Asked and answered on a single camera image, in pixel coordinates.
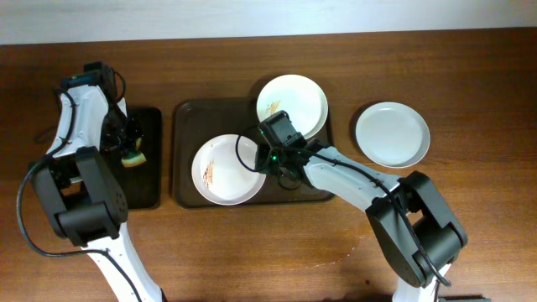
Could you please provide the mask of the white plate top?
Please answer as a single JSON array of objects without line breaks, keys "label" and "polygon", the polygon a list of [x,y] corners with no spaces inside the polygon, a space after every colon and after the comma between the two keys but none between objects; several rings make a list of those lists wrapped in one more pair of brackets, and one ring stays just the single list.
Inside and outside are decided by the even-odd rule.
[{"label": "white plate top", "polygon": [[281,75],[266,84],[258,95],[256,112],[262,122],[278,111],[285,111],[298,132],[313,138],[328,117],[324,91],[302,75]]}]

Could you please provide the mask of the pale grey plate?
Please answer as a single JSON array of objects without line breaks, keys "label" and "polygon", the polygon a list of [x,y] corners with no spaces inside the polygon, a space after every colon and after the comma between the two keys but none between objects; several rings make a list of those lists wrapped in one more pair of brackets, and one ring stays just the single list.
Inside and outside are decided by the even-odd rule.
[{"label": "pale grey plate", "polygon": [[367,107],[354,127],[362,153],[384,167],[403,169],[419,163],[430,148],[430,130],[413,108],[399,102]]}]

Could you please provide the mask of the white plate bottom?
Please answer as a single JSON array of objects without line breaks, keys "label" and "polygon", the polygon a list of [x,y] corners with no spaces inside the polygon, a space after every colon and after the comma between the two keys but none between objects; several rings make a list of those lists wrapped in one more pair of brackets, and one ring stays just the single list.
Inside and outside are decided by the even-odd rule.
[{"label": "white plate bottom", "polygon": [[212,204],[242,204],[251,200],[264,185],[265,174],[249,171],[238,160],[237,138],[237,134],[211,138],[197,150],[192,160],[193,184]]}]

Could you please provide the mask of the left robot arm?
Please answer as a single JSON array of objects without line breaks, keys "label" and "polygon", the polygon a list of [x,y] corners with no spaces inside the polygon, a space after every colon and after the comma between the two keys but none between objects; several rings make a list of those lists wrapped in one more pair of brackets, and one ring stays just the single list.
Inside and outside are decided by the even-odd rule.
[{"label": "left robot arm", "polygon": [[61,105],[55,138],[31,164],[30,183],[55,234],[75,250],[46,252],[18,226],[26,243],[49,258],[87,255],[120,301],[164,301],[164,291],[144,268],[128,233],[128,203],[105,158],[116,154],[125,168],[143,164],[143,130],[128,114],[126,81],[102,62],[66,77],[55,94]]}]

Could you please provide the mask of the white plate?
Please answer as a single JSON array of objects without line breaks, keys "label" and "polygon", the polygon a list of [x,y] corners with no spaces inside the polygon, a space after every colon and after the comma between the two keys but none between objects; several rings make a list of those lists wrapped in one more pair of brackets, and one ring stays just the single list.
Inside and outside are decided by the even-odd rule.
[{"label": "white plate", "polygon": [[278,111],[285,111],[298,132],[313,138],[328,117],[324,91],[302,75],[281,75],[266,84],[258,95],[256,112],[262,122]]},{"label": "white plate", "polygon": [[242,204],[251,200],[264,185],[265,174],[249,171],[238,160],[237,138],[237,134],[211,138],[197,150],[192,160],[193,184],[212,204]]}]

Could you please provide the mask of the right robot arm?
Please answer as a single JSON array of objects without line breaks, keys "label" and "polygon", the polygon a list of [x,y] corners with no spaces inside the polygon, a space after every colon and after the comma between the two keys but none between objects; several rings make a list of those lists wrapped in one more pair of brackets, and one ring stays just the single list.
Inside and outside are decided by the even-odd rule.
[{"label": "right robot arm", "polygon": [[255,171],[336,195],[370,223],[381,251],[398,276],[394,301],[437,301],[446,272],[467,245],[467,234],[432,180],[419,171],[406,177],[359,164],[317,138],[298,132],[279,111],[258,130]]}]

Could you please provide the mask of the green yellow sponge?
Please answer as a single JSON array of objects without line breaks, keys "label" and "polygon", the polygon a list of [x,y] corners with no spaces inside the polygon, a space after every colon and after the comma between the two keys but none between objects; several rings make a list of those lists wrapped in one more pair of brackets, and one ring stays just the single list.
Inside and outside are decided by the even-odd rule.
[{"label": "green yellow sponge", "polygon": [[141,151],[142,138],[135,141],[134,149],[129,149],[122,157],[121,163],[125,168],[133,168],[140,164],[144,164],[147,159]]}]

